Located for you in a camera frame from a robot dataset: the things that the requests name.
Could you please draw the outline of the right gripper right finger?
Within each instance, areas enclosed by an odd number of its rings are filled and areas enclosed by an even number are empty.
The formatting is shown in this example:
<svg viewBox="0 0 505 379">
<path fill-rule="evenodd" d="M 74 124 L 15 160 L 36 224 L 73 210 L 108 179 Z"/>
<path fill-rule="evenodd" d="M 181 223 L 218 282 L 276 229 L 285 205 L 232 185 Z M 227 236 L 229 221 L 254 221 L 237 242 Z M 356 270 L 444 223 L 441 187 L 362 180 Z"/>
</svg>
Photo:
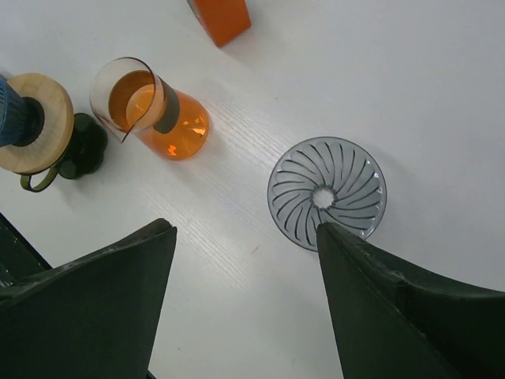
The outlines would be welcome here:
<svg viewBox="0 0 505 379">
<path fill-rule="evenodd" d="M 441 276 L 335 223 L 317 246 L 346 378 L 501 378 L 504 294 Z"/>
</svg>

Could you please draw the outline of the blue glass dripper cone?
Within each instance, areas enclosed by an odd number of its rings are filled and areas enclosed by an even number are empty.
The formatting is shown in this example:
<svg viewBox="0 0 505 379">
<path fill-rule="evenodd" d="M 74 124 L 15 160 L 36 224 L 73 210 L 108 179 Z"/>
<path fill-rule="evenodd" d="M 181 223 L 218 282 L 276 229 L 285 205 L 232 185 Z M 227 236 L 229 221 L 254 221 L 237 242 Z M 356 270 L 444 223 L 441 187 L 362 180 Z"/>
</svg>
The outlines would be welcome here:
<svg viewBox="0 0 505 379">
<path fill-rule="evenodd" d="M 20 96 L 1 77 L 1 146 L 24 147 L 41 134 L 44 110 L 38 100 Z"/>
</svg>

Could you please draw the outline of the orange coffee filter box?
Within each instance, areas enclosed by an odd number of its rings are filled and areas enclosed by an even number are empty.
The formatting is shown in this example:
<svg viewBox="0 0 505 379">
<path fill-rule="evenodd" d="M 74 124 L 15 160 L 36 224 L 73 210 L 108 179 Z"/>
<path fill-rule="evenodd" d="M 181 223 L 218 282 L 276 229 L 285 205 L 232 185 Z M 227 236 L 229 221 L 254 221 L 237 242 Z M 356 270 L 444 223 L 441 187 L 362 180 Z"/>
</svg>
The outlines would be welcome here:
<svg viewBox="0 0 505 379">
<path fill-rule="evenodd" d="M 214 45 L 223 47 L 251 27 L 245 0 L 188 0 Z"/>
</svg>

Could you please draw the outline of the grey glass dripper cone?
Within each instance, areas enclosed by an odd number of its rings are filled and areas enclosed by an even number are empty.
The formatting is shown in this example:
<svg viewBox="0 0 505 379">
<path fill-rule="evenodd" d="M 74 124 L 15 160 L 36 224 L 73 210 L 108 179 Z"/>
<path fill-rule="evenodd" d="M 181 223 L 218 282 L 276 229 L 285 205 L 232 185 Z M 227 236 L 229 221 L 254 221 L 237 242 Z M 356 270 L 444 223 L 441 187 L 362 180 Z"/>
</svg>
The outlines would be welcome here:
<svg viewBox="0 0 505 379">
<path fill-rule="evenodd" d="M 274 165 L 267 205 L 291 242 L 316 251 L 317 228 L 337 223 L 367 239 L 387 205 L 383 172 L 361 146 L 338 137 L 314 137 L 288 149 Z"/>
</svg>

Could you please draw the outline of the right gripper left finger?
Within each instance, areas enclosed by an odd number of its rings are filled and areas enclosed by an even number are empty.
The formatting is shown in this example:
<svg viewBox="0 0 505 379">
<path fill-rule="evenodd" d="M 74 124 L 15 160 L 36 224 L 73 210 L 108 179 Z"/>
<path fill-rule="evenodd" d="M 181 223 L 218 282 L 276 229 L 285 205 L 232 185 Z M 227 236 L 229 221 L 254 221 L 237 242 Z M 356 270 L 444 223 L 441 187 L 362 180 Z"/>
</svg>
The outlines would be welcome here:
<svg viewBox="0 0 505 379">
<path fill-rule="evenodd" d="M 177 241 L 157 219 L 1 288 L 4 378 L 148 378 Z"/>
</svg>

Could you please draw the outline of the light wooden ring holder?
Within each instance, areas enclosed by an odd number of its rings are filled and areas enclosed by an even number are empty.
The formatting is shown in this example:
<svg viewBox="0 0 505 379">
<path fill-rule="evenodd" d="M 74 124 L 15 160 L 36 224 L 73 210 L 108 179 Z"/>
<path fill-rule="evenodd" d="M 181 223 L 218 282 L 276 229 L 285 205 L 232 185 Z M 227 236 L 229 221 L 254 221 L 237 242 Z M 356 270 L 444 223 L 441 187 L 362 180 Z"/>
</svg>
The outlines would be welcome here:
<svg viewBox="0 0 505 379">
<path fill-rule="evenodd" d="M 1 79 L 1 168 L 38 174 L 63 156 L 73 133 L 68 92 L 41 73 Z"/>
</svg>

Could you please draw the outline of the dark green glass dripper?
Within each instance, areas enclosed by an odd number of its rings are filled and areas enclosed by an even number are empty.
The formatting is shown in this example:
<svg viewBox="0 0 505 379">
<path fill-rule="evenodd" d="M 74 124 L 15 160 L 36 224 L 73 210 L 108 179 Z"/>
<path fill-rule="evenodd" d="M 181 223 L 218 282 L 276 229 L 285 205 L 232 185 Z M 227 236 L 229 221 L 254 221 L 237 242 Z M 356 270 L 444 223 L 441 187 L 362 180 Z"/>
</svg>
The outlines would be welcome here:
<svg viewBox="0 0 505 379">
<path fill-rule="evenodd" d="M 47 175 L 36 186 L 32 185 L 34 174 L 22 174 L 21 187 L 32 193 L 39 193 L 58 175 L 64 179 L 77 180 L 84 175 L 95 173 L 103 163 L 107 143 L 106 131 L 92 116 L 76 113 L 72 136 L 65 151 L 55 164 L 47 169 Z"/>
</svg>

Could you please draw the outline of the orange glass carafe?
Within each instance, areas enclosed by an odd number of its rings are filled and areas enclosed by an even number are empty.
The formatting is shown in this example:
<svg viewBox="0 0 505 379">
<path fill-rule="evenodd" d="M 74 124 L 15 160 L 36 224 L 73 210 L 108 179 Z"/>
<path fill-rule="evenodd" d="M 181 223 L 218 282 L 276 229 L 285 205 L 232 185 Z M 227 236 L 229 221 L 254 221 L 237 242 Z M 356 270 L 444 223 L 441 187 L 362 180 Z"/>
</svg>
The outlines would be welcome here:
<svg viewBox="0 0 505 379">
<path fill-rule="evenodd" d="M 94 116 L 120 142 L 133 136 L 156 155 L 184 160 L 208 139 L 211 117 L 195 98 L 169 86 L 142 60 L 117 58 L 95 76 Z"/>
</svg>

